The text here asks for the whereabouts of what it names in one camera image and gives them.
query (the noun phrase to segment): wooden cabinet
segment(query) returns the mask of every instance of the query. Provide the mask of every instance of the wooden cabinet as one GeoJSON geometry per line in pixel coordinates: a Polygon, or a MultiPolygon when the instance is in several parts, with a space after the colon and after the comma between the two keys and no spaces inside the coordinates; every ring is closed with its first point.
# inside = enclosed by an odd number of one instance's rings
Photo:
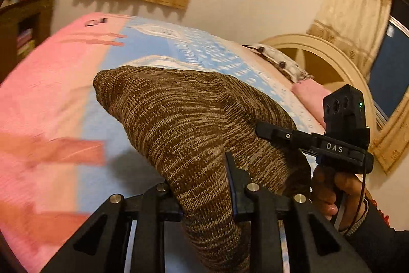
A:
{"type": "Polygon", "coordinates": [[[0,83],[22,60],[17,55],[17,37],[24,28],[33,29],[35,46],[50,36],[54,0],[23,0],[0,8],[0,83]]]}

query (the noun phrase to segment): bed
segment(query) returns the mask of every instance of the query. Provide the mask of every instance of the bed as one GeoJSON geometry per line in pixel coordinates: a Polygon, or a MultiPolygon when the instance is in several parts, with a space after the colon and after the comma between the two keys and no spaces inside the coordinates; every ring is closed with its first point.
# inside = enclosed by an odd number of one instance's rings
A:
{"type": "MultiPolygon", "coordinates": [[[[298,34],[262,43],[294,58],[331,91],[343,83],[359,88],[372,125],[365,80],[339,49],[298,34]]],[[[36,48],[0,87],[0,230],[29,273],[39,272],[111,194],[141,194],[162,181],[95,99],[95,74],[121,65],[233,75],[277,101],[299,130],[324,132],[292,83],[246,47],[140,17],[83,16],[36,48]]],[[[313,170],[314,158],[308,162],[313,170]]],[[[206,271],[178,225],[165,234],[167,272],[206,271]]],[[[284,236],[282,247],[288,271],[284,236]]]]}

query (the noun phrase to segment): knitted fabric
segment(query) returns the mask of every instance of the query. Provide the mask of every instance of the knitted fabric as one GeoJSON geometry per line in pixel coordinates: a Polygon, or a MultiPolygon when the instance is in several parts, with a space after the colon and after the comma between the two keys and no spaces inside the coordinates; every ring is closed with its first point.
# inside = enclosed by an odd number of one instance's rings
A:
{"type": "Polygon", "coordinates": [[[227,151],[253,182],[279,194],[309,195],[305,156],[255,133],[257,120],[295,130],[293,120],[234,77],[124,66],[99,72],[94,88],[131,144],[169,182],[184,211],[185,231],[212,272],[242,272],[249,265],[250,228],[233,221],[227,151]]]}

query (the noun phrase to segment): bed headboard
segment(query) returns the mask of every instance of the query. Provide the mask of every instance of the bed headboard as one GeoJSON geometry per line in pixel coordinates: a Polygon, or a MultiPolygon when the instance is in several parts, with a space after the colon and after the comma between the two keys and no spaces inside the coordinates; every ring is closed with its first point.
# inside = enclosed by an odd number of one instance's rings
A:
{"type": "Polygon", "coordinates": [[[349,84],[363,93],[367,126],[371,139],[377,132],[375,107],[368,85],[352,61],[324,39],[307,34],[284,34],[260,42],[270,45],[295,60],[319,84],[331,92],[349,84]]]}

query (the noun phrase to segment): metal screw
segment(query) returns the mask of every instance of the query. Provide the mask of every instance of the metal screw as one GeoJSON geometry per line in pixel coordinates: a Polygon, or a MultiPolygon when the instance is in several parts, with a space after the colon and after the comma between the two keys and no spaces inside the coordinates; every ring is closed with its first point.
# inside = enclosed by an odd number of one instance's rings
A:
{"type": "Polygon", "coordinates": [[[166,192],[169,190],[169,185],[167,185],[166,183],[160,183],[158,185],[156,185],[156,189],[159,192],[166,192]]]}
{"type": "Polygon", "coordinates": [[[307,201],[307,198],[303,194],[296,194],[294,196],[294,200],[297,201],[298,203],[302,204],[302,203],[305,203],[307,201]]]}
{"type": "Polygon", "coordinates": [[[117,204],[122,200],[122,196],[120,194],[113,194],[111,197],[109,197],[109,201],[112,204],[117,204]]]}
{"type": "Polygon", "coordinates": [[[260,187],[256,183],[247,184],[247,189],[251,192],[256,192],[260,190],[260,187]]]}

